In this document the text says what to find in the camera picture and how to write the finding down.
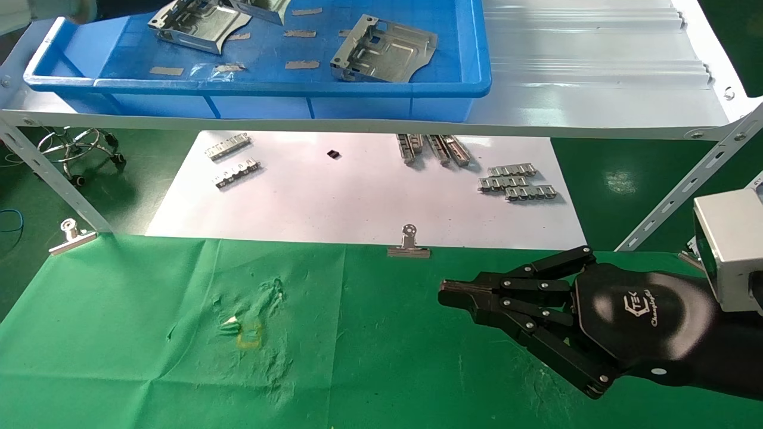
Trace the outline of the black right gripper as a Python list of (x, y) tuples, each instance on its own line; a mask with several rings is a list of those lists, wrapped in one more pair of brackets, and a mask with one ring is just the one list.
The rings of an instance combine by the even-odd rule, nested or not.
[(760, 314), (725, 312), (706, 279), (593, 263), (591, 247), (580, 246), (508, 272), (479, 272), (471, 281), (446, 279), (439, 303), (466, 310), (476, 324), (500, 329), (581, 393), (599, 399), (618, 375), (565, 343), (569, 315), (531, 304), (512, 309), (518, 300), (506, 297), (455, 296), (569, 291), (565, 278), (581, 272), (575, 279), (578, 324), (614, 359), (619, 373), (663, 386), (761, 399)]

